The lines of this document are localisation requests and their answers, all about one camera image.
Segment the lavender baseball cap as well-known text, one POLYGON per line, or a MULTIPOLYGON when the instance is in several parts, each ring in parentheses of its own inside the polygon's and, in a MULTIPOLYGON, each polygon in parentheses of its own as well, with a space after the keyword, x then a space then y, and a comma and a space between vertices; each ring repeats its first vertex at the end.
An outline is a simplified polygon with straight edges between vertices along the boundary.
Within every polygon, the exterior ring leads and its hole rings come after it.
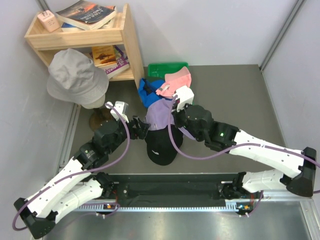
MULTIPOLYGON (((160 139, 160 134, 169 135, 168 131, 168 118, 170 118, 170 125, 173 126, 171 130, 172 136, 182 134, 182 137, 186 136, 191 140, 195 138, 184 128, 175 128, 175 122, 173 116, 170 114, 169 107, 171 105, 170 100, 160 99, 152 103, 148 108, 144 117, 144 122, 149 124, 147 136, 144 141, 148 144, 153 140, 152 138, 160 139)), ((165 136, 165 139, 170 141, 169 136, 165 136)))

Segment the black baseball cap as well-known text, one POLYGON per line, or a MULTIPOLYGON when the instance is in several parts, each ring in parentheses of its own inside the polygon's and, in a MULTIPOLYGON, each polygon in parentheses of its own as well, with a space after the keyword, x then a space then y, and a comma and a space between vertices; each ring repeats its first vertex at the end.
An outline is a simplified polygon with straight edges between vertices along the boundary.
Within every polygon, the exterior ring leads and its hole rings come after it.
POLYGON ((171 164, 178 154, 171 142, 168 126, 160 130, 148 131, 144 140, 149 159, 157 165, 171 164))

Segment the light pink cap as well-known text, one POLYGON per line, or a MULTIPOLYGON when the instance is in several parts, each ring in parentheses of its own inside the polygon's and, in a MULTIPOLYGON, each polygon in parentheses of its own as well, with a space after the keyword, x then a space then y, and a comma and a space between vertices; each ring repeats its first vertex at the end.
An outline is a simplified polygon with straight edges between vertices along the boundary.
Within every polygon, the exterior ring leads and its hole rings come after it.
POLYGON ((177 89, 191 86, 192 77, 189 69, 184 66, 175 73, 167 73, 164 75, 165 82, 155 91, 158 96, 171 99, 177 89))

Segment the grey bucket hat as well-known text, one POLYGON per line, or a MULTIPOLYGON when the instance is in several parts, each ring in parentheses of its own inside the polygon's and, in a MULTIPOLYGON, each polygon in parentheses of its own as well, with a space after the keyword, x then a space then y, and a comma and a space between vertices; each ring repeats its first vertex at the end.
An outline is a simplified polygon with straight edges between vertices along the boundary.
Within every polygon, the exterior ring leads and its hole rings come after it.
POLYGON ((57 52, 48 67, 46 89, 55 99, 82 106, 105 96, 109 87, 106 72, 83 53, 68 48, 57 52))

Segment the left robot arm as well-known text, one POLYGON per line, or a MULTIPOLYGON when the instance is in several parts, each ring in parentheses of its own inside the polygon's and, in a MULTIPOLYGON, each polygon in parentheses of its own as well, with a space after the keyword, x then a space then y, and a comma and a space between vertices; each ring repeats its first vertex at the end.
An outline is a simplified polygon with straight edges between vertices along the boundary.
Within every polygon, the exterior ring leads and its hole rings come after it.
POLYGON ((17 218, 21 218, 34 239, 41 239, 53 230, 67 214, 88 201, 109 198, 114 182, 102 170, 123 142, 143 140, 150 125, 134 116, 126 121, 108 120, 95 130, 92 140, 82 145, 65 167, 41 190, 14 202, 17 218))

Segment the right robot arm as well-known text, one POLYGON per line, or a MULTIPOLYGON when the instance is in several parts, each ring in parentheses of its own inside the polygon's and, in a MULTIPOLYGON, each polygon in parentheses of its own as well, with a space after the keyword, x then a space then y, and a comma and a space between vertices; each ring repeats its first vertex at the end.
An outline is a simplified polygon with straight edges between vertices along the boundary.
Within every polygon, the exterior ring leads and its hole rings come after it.
POLYGON ((289 149, 259 139, 236 126, 215 121, 211 112, 200 105, 187 104, 184 109, 171 110, 170 114, 176 127, 187 130, 217 156, 241 156, 272 168, 238 173, 231 183, 220 189, 224 198, 245 198, 250 193, 267 190, 288 190, 307 198, 314 195, 318 166, 314 148, 289 149))

